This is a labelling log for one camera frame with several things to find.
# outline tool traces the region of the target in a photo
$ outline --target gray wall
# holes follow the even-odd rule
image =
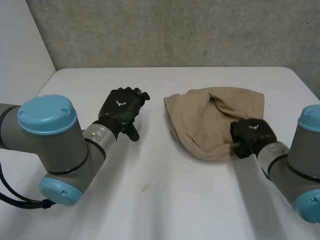
[[[284,66],[320,97],[319,0],[27,0],[57,70]]]

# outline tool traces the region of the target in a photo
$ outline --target blue joint cap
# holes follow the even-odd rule
[[[33,98],[18,110],[18,123],[28,133],[55,135],[72,128],[78,116],[71,101],[60,95]]]
[[[39,190],[47,199],[65,206],[75,205],[84,195],[78,188],[51,177],[42,178]]]
[[[306,106],[298,119],[298,125],[311,132],[320,133],[320,105]]]
[[[292,207],[307,222],[320,223],[320,188],[298,196]]]

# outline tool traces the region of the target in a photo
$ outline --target table surface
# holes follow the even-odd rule
[[[190,89],[240,87],[263,93],[264,119],[290,146],[302,109],[319,100],[283,67],[83,68],[56,72],[39,95],[69,98],[85,129],[112,89],[139,87],[151,100],[136,119],[138,142],[121,135],[80,202],[24,210],[0,202],[2,240],[320,239],[251,156],[230,162],[192,157],[170,133],[163,98]],[[34,154],[0,151],[4,174],[22,195],[43,197]],[[3,193],[8,193],[1,186]]]

